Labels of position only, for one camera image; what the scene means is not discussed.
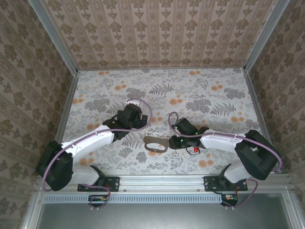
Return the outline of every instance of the floral wallpaper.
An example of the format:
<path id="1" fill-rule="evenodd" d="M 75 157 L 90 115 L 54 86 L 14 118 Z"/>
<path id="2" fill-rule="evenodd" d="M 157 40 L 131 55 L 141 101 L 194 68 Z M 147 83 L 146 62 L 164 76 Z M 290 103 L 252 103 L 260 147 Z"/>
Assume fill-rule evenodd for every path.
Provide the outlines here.
<path id="1" fill-rule="evenodd" d="M 79 69 L 243 66 L 276 0 L 43 0 Z"/>
<path id="2" fill-rule="evenodd" d="M 81 168 L 93 164 L 108 175 L 218 174 L 238 160 L 237 154 L 216 149 L 203 149 L 197 156 L 185 149 L 146 150 L 144 136 L 169 139 L 173 135 L 167 122 L 172 111 L 198 129 L 260 131 L 241 68 L 84 71 L 78 76 L 64 141 L 97 128 L 122 110 L 128 98 L 142 98 L 153 110 L 149 127 L 90 152 L 77 162 Z M 149 114 L 145 105 L 140 107 Z"/>
<path id="3" fill-rule="evenodd" d="M 305 1 L 290 0 L 250 75 L 305 213 Z"/>
<path id="4" fill-rule="evenodd" d="M 0 228 L 22 225 L 71 74 L 26 0 L 0 1 Z"/>

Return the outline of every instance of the aluminum frame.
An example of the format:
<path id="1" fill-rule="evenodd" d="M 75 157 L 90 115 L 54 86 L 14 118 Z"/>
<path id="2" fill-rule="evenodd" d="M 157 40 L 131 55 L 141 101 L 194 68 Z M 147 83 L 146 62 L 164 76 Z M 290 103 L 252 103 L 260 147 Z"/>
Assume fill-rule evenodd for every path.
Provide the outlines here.
<path id="1" fill-rule="evenodd" d="M 258 38 L 255 41 L 253 48 L 251 49 L 249 56 L 247 57 L 244 67 L 247 71 L 250 71 L 253 67 L 256 59 L 258 58 L 259 54 L 263 50 L 266 42 L 268 41 L 273 29 L 275 28 L 276 24 L 280 20 L 286 6 L 288 5 L 289 0 L 278 0 L 274 4 L 274 7 L 267 18 L 262 31 L 258 35 Z"/>
<path id="2" fill-rule="evenodd" d="M 145 196 L 151 194 L 159 195 L 180 195 L 180 194 L 201 194 L 210 195 L 213 192 L 206 192 L 203 184 L 203 177 L 213 176 L 208 175 L 134 175 L 119 176 L 120 190 L 117 194 L 129 195 L 136 194 Z M 77 192 L 77 185 L 69 185 L 60 191 L 44 192 L 41 189 L 42 179 L 38 179 L 30 206 L 23 224 L 23 229 L 35 229 L 38 224 L 41 209 L 43 206 L 44 196 L 48 194 L 73 194 L 83 195 L 88 192 Z M 243 193 L 251 193 L 254 188 L 254 183 L 248 182 L 248 191 Z M 281 193 L 286 204 L 286 210 L 294 229 L 304 228 L 304 219 L 301 209 L 292 196 L 293 185 L 291 184 L 288 174 L 270 174 L 265 181 L 258 181 L 258 189 L 256 193 Z M 105 192 L 94 192 L 94 194 L 105 194 Z"/>
<path id="3" fill-rule="evenodd" d="M 263 112 L 262 112 L 261 106 L 259 105 L 258 98 L 257 98 L 257 95 L 255 93 L 254 85 L 252 83 L 249 71 L 243 70 L 243 72 L 244 72 L 244 78 L 246 80 L 246 83 L 247 83 L 247 86 L 248 86 L 248 89 L 249 89 L 249 93 L 250 93 L 250 96 L 251 96 L 253 107 L 254 107 L 254 110 L 255 110 L 255 113 L 256 113 L 256 116 L 257 116 L 257 120 L 258 120 L 259 126 L 260 126 L 261 131 L 262 131 L 262 135 L 263 135 L 264 138 L 266 138 L 268 140 L 268 142 L 270 142 L 272 144 L 271 138 L 270 138 L 270 135 L 269 135 L 269 132 L 268 132 L 268 129 L 267 129 L 267 125 L 266 125 L 266 122 L 265 122 L 265 119 L 264 119 L 264 116 L 263 116 Z"/>
<path id="4" fill-rule="evenodd" d="M 72 106 L 74 94 L 75 94 L 75 91 L 77 88 L 77 82 L 78 82 L 78 76 L 77 75 L 73 76 L 71 84 L 70 84 L 69 92 L 67 95 L 67 99 L 65 102 L 65 107 L 62 111 L 61 120 L 59 122 L 58 129 L 57 129 L 56 136 L 55 136 L 55 140 L 57 142 L 62 142 L 63 135 L 65 133 L 66 125 L 68 122 L 69 113 L 70 113 L 70 109 Z"/>

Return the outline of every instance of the gray metal panel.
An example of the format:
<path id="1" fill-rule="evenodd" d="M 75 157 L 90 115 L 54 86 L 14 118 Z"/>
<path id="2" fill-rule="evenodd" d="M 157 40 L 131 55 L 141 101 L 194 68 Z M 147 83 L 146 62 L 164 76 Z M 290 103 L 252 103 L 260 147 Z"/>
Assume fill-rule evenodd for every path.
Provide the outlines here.
<path id="1" fill-rule="evenodd" d="M 123 67 L 123 68 L 80 68 L 78 69 L 80 72 L 88 72 L 88 71 L 100 71 L 100 70 L 153 70 L 153 69 L 225 69 L 225 68 L 243 68 L 243 66 L 235 65 L 220 65 L 220 66 L 151 66 L 151 67 Z"/>
<path id="2" fill-rule="evenodd" d="M 255 41 L 251 52 L 244 63 L 244 67 L 246 71 L 250 71 L 253 67 L 256 59 L 258 58 L 259 54 L 261 53 L 264 45 L 266 44 L 267 40 L 269 39 L 273 29 L 275 28 L 278 20 L 282 16 L 286 6 L 288 5 L 289 0 L 278 0 L 276 1 L 268 19 L 266 20 L 265 25 L 262 28 L 261 33 L 259 34 L 258 38 Z"/>
<path id="3" fill-rule="evenodd" d="M 295 193 L 286 192 L 283 193 L 282 196 L 292 227 L 296 229 L 304 229 L 304 216 L 302 214 L 299 201 L 296 199 Z"/>
<path id="4" fill-rule="evenodd" d="M 206 175 L 121 175 L 119 193 L 124 194 L 211 194 L 205 192 L 203 177 Z M 248 181 L 248 193 L 252 192 L 255 183 Z M 34 191 L 41 188 L 41 177 L 37 179 Z M 270 174 L 266 180 L 258 180 L 255 193 L 286 193 L 293 186 L 288 174 Z M 67 185 L 58 194 L 77 193 L 77 185 Z"/>
<path id="5" fill-rule="evenodd" d="M 47 194 L 44 204 L 79 204 L 89 203 L 91 194 Z M 107 204 L 211 204 L 221 203 L 217 194 L 121 194 L 112 193 Z"/>
<path id="6" fill-rule="evenodd" d="M 281 194 L 255 194 L 234 210 L 220 204 L 87 204 L 43 206 L 38 229 L 291 229 Z"/>

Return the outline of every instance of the table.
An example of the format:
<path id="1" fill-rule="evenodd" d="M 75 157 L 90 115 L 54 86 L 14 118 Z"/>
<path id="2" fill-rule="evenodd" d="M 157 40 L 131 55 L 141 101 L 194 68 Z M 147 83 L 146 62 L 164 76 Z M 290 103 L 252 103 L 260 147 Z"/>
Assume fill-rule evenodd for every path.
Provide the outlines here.
<path id="1" fill-rule="evenodd" d="M 170 138 L 167 118 L 172 111 L 197 128 L 228 133 L 260 132 L 241 68 L 154 69 L 78 72 L 78 85 L 63 140 L 92 131 L 125 107 L 126 99 L 144 99 L 153 109 L 151 125 L 129 133 L 113 144 L 90 152 L 78 167 L 96 165 L 107 175 L 219 174 L 238 160 L 234 153 L 202 150 L 197 156 L 184 149 L 155 153 L 144 148 L 146 135 Z M 141 104 L 143 114 L 149 110 Z"/>

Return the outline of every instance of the black mounting bracket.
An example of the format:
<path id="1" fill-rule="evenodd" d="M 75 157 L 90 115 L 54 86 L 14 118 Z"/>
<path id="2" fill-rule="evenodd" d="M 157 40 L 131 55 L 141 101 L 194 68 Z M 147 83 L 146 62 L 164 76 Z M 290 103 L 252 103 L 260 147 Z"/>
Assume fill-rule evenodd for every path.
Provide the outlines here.
<path id="1" fill-rule="evenodd" d="M 209 129 L 208 127 L 201 127 L 197 130 L 197 128 L 186 118 L 180 118 L 174 125 L 172 125 L 172 127 L 176 128 L 176 130 L 183 135 L 200 135 Z M 182 137 L 174 135 L 169 139 L 169 146 L 171 149 L 185 149 L 188 147 L 199 147 L 205 149 L 200 138 L 201 137 Z"/>
<path id="2" fill-rule="evenodd" d="M 120 187 L 120 178 L 119 177 L 105 177 L 104 184 L 101 185 L 103 187 L 107 187 L 111 192 L 118 192 Z M 77 186 L 78 192 L 107 192 L 102 188 L 94 188 L 94 187 L 85 187 L 81 184 Z"/>
<path id="3" fill-rule="evenodd" d="M 99 178 L 92 186 L 103 186 L 108 188 L 111 192 L 118 192 L 120 187 L 120 178 L 119 177 L 106 177 L 105 174 L 100 171 L 96 166 L 90 166 L 93 168 L 99 175 Z M 82 184 L 77 186 L 77 191 L 79 192 L 107 192 L 102 188 L 95 187 L 86 187 Z"/>
<path id="4" fill-rule="evenodd" d="M 222 179 L 219 176 L 206 176 L 203 177 L 203 181 L 206 192 L 235 192 L 236 186 L 238 191 L 248 191 L 246 180 L 240 180 L 235 184 L 232 184 L 227 180 L 225 186 L 223 185 Z"/>
<path id="5" fill-rule="evenodd" d="M 103 125 L 108 126 L 110 129 L 139 129 L 147 124 L 148 116 L 142 115 L 142 110 L 137 105 L 128 104 L 124 110 L 118 110 L 118 113 L 111 119 L 103 122 Z M 129 132 L 114 131 L 113 142 L 121 140 Z"/>

